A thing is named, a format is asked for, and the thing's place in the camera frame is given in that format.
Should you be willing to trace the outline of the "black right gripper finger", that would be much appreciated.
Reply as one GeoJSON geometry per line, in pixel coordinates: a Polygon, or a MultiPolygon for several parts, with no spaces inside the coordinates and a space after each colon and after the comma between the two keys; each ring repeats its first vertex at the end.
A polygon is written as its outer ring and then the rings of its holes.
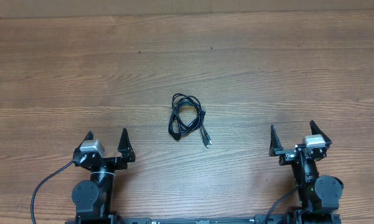
{"type": "Polygon", "coordinates": [[[271,125],[270,132],[271,132],[271,141],[270,141],[270,147],[269,147],[269,156],[274,157],[280,154],[280,152],[283,150],[283,147],[281,145],[281,141],[278,138],[275,126],[273,124],[271,125]]]}
{"type": "Polygon", "coordinates": [[[326,146],[329,146],[332,144],[332,140],[318,127],[318,125],[316,125],[314,120],[311,120],[309,124],[310,124],[312,135],[320,134],[324,138],[326,146]]]}

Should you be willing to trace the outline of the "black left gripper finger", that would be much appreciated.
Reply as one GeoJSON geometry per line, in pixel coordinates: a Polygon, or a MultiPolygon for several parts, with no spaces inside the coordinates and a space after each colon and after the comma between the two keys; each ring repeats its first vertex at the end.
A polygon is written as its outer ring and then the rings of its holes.
{"type": "Polygon", "coordinates": [[[85,136],[84,141],[89,141],[89,140],[93,140],[93,139],[94,139],[94,134],[93,134],[92,131],[89,131],[87,133],[87,135],[85,136]]]}
{"type": "Polygon", "coordinates": [[[125,162],[134,162],[136,160],[136,155],[130,143],[128,130],[126,128],[122,130],[117,151],[121,153],[122,160],[125,162]]]}

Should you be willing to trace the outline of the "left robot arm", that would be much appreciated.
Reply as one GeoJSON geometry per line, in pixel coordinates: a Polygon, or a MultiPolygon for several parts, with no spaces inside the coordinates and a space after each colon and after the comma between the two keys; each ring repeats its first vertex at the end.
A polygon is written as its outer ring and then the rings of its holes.
{"type": "Polygon", "coordinates": [[[76,206],[75,223],[124,223],[117,212],[111,210],[115,172],[128,168],[136,160],[128,131],[123,129],[117,151],[118,157],[105,157],[102,143],[88,132],[74,150],[72,162],[90,171],[90,178],[74,186],[72,200],[76,206]]]}

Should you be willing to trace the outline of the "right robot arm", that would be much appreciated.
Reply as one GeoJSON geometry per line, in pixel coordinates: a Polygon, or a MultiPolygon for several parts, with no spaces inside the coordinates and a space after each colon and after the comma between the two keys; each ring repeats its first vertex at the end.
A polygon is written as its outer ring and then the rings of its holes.
{"type": "Polygon", "coordinates": [[[291,166],[296,187],[277,200],[267,212],[268,223],[340,223],[339,209],[344,183],[333,176],[319,175],[316,162],[327,156],[332,140],[310,121],[311,134],[293,149],[284,149],[274,125],[271,125],[269,156],[278,157],[279,165],[291,166]],[[284,215],[274,215],[274,209],[294,193],[300,206],[291,207],[284,215]]]}

